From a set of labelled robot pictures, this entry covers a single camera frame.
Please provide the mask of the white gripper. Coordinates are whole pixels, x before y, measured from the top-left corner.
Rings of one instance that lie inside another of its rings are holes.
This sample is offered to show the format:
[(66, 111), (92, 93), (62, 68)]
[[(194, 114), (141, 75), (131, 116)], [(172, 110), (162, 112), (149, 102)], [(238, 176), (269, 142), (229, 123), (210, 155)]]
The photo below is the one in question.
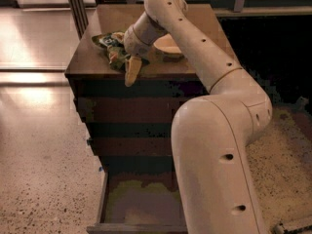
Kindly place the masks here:
[(125, 33), (113, 32), (111, 34), (111, 38), (120, 44), (124, 43), (126, 52), (132, 55), (126, 61), (126, 87), (131, 87), (136, 81), (142, 66), (141, 58), (147, 58), (153, 49), (154, 42), (166, 34), (167, 30), (154, 21), (147, 13), (143, 13)]

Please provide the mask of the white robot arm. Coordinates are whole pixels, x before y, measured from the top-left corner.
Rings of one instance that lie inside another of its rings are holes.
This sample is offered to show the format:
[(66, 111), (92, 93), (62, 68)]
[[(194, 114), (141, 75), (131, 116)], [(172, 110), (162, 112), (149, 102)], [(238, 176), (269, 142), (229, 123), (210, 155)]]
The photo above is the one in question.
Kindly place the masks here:
[(184, 0), (144, 0), (126, 31), (131, 86), (154, 42), (170, 34), (207, 94), (183, 104), (172, 123), (175, 172), (188, 234), (267, 234), (246, 156), (271, 120), (270, 98), (254, 78), (190, 22)]

